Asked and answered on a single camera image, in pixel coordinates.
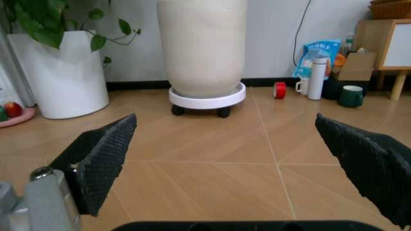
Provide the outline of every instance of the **black wheel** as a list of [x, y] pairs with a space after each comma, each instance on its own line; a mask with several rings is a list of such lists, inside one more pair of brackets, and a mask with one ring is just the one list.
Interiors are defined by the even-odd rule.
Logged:
[[176, 116], [181, 116], [181, 115], [184, 114], [184, 107], [180, 107], [180, 106], [177, 106], [177, 105], [173, 105], [173, 106], [171, 107], [171, 112], [172, 112], [174, 115], [176, 115]]
[[227, 118], [227, 117], [229, 117], [229, 116], [230, 116], [230, 112], [231, 112], [230, 107], [223, 107], [223, 108], [217, 109], [217, 114], [218, 114], [218, 116], [220, 116], [221, 118]]

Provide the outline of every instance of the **wooden table leg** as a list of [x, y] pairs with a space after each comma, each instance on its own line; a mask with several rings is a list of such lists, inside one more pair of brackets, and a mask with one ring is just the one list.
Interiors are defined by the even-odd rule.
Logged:
[[395, 79], [395, 83], [394, 83], [394, 86], [393, 86], [392, 92], [391, 92], [391, 97], [390, 97], [391, 100], [394, 100], [394, 101], [399, 100], [399, 96], [401, 95], [402, 87], [404, 86], [405, 77], [407, 77], [407, 71], [406, 70], [400, 71], [399, 74], [397, 75], [397, 78]]
[[384, 79], [385, 79], [385, 73], [384, 71], [380, 71], [377, 79], [377, 90], [382, 90], [384, 87]]

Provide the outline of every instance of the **white mug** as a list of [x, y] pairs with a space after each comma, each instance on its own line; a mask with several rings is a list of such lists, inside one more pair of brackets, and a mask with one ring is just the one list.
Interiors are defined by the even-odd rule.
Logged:
[[295, 85], [295, 90], [297, 92], [300, 92], [302, 95], [307, 95], [308, 94], [308, 82], [309, 82], [309, 78], [302, 78], [301, 81], [299, 81]]

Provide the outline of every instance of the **pink plate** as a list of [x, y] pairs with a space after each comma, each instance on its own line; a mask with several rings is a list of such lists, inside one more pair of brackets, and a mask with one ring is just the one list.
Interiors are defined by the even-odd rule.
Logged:
[[36, 114], [36, 110], [34, 108], [24, 108], [21, 116], [14, 117], [7, 121], [0, 122], [0, 128], [10, 127], [16, 124], [26, 122], [29, 119], [33, 118], [35, 114]]

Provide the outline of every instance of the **red apple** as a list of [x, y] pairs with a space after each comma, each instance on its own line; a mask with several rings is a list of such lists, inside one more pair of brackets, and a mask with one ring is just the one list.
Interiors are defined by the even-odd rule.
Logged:
[[4, 109], [6, 109], [6, 115], [9, 118], [21, 116], [23, 109], [18, 103], [15, 102], [8, 102], [4, 105]]

